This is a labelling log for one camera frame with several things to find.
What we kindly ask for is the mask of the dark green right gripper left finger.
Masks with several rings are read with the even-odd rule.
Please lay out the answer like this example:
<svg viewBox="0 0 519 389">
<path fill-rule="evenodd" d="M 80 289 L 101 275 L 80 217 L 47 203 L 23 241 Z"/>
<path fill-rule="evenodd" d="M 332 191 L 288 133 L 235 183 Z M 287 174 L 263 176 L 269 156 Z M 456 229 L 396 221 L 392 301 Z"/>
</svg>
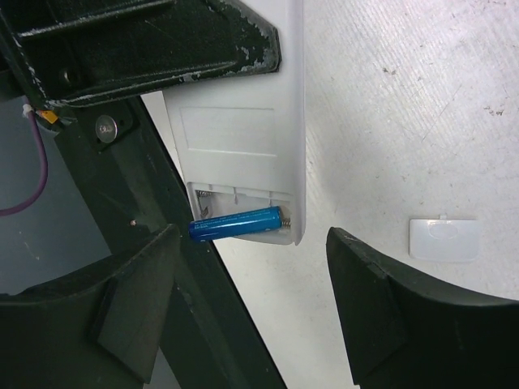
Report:
<svg viewBox="0 0 519 389">
<path fill-rule="evenodd" d="M 152 378 L 179 231 L 1 297 L 4 388 L 141 388 Z"/>
</svg>

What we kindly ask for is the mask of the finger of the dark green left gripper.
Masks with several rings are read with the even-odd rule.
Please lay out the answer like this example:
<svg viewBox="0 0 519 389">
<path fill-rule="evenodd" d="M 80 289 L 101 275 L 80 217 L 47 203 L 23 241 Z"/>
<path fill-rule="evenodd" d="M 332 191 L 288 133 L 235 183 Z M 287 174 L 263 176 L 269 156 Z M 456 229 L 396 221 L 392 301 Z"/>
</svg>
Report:
<svg viewBox="0 0 519 389">
<path fill-rule="evenodd" d="M 240 1 L 4 1 L 1 52 L 40 108 L 273 73 L 276 27 Z"/>
</svg>

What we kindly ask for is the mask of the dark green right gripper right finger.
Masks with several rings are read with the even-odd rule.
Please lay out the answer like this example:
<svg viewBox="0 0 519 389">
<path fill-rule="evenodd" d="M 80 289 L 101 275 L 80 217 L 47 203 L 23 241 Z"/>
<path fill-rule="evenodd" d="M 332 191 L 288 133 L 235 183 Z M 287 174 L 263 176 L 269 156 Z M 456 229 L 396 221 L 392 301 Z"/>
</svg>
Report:
<svg viewBox="0 0 519 389">
<path fill-rule="evenodd" d="M 332 289 L 354 384 L 515 388 L 518 303 L 450 284 L 328 231 Z"/>
</svg>

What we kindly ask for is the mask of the small remote battery cover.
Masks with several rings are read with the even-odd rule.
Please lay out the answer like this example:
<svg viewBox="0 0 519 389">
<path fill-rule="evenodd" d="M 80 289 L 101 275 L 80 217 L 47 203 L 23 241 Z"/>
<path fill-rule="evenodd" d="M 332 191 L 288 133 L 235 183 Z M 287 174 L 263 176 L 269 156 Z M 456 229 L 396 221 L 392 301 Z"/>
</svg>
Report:
<svg viewBox="0 0 519 389">
<path fill-rule="evenodd" d="M 422 261 L 468 263 L 478 257 L 480 237 L 478 220 L 410 219 L 409 255 Z"/>
</svg>

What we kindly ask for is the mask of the small grey remote control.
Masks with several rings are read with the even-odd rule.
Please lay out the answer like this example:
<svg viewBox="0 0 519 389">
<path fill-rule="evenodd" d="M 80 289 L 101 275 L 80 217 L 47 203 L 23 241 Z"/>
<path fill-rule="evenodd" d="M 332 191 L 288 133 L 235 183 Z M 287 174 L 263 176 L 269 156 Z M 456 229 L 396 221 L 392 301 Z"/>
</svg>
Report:
<svg viewBox="0 0 519 389">
<path fill-rule="evenodd" d="M 189 80 L 164 91 L 170 128 L 196 226 L 241 221 L 231 237 L 298 244 L 306 223 L 303 4 L 251 1 L 281 44 L 278 71 Z"/>
</svg>

